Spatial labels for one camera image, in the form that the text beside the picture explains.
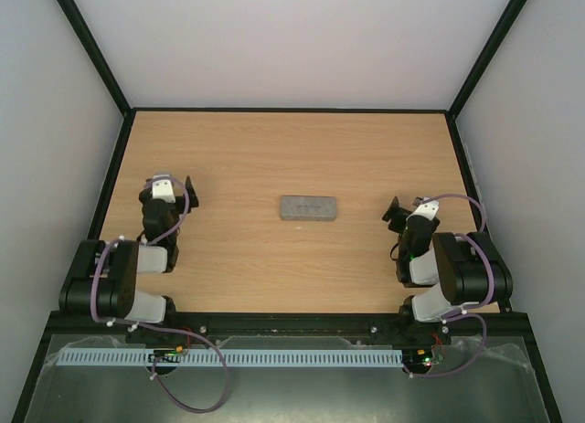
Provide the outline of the grey glasses case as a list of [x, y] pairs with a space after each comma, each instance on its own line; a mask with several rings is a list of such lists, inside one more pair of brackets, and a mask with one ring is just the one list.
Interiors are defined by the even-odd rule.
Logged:
[[337, 216], [334, 196], [282, 196], [280, 219], [283, 221], [332, 222]]

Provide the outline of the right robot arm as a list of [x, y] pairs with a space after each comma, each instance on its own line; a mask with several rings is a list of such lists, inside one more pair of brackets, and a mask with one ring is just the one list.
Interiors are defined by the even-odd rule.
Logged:
[[[468, 234], [440, 232], [440, 201], [461, 198], [480, 213], [480, 227]], [[486, 229], [486, 213], [474, 198], [448, 193], [420, 197], [409, 210], [395, 196], [382, 216], [397, 234], [390, 252], [397, 280], [421, 289], [399, 307], [397, 332], [416, 343], [433, 324], [440, 328], [493, 303], [504, 303], [513, 292], [511, 272]]]

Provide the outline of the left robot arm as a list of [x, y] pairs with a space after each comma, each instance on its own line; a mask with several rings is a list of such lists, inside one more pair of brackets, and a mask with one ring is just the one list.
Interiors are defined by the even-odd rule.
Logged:
[[181, 226], [199, 207], [197, 192], [189, 176], [179, 181], [156, 174], [145, 182], [138, 199], [143, 228], [137, 238], [80, 242], [59, 292], [62, 314], [89, 317], [108, 327], [124, 324], [130, 332], [141, 326], [176, 325], [173, 299], [138, 289], [137, 277], [175, 269]]

